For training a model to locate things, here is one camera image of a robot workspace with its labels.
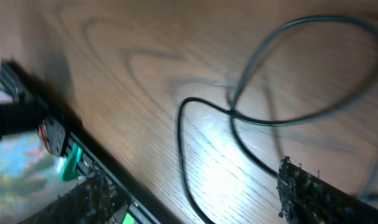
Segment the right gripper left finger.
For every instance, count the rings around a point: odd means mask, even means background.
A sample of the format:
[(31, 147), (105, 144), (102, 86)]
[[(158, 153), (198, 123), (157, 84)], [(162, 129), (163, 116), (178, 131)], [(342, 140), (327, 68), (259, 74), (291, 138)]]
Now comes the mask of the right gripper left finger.
[(21, 223), (107, 223), (120, 206), (121, 198), (106, 176), (95, 174)]

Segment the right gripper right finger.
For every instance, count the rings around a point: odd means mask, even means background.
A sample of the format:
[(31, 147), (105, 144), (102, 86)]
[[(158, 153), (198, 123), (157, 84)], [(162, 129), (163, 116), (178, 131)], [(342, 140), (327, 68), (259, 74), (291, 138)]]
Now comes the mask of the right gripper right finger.
[(280, 161), (279, 217), (288, 223), (378, 224), (378, 209), (340, 191), (290, 162)]

